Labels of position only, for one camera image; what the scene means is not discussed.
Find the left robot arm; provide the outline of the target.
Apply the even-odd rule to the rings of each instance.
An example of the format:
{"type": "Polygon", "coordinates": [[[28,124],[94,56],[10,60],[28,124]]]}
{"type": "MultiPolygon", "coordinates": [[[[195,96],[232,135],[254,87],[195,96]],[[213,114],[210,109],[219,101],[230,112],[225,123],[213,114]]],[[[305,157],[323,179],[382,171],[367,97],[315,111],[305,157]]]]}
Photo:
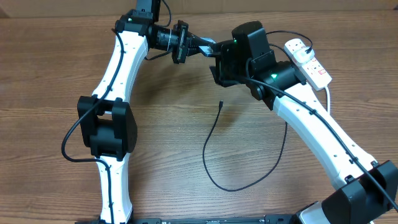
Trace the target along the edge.
{"type": "Polygon", "coordinates": [[[137,142],[137,124],[129,104],[141,63],[150,49],[171,54],[174,63],[186,57],[212,54],[215,41],[188,31],[178,21],[173,28],[158,24],[160,1],[138,1],[115,23],[114,51],[101,83],[91,96],[78,100],[83,142],[98,166],[102,210],[96,223],[129,223],[128,163],[137,142]]]}

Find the Samsung Galaxy smartphone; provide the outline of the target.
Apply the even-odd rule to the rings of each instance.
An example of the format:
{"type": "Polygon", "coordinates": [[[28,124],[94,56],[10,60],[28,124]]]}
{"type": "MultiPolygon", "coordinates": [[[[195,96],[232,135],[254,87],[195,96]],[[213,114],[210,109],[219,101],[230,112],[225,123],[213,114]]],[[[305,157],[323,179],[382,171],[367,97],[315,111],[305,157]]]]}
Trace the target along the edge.
{"type": "Polygon", "coordinates": [[[198,49],[205,57],[217,57],[220,52],[216,50],[216,44],[213,39],[202,37],[203,44],[201,44],[198,49]]]}

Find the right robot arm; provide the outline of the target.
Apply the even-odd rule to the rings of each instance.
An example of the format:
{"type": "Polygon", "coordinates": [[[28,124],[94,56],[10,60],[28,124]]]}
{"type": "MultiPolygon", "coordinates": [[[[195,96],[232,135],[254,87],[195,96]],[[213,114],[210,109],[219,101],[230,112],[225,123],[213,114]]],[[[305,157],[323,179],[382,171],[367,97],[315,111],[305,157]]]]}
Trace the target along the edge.
{"type": "Polygon", "coordinates": [[[245,84],[302,138],[324,168],[334,192],[293,215],[287,223],[371,223],[396,209],[397,167],[379,163],[359,147],[315,96],[331,76],[315,58],[312,41],[295,33],[275,59],[274,46],[258,21],[232,31],[232,39],[209,41],[201,52],[216,60],[211,72],[223,87],[245,84]]]}

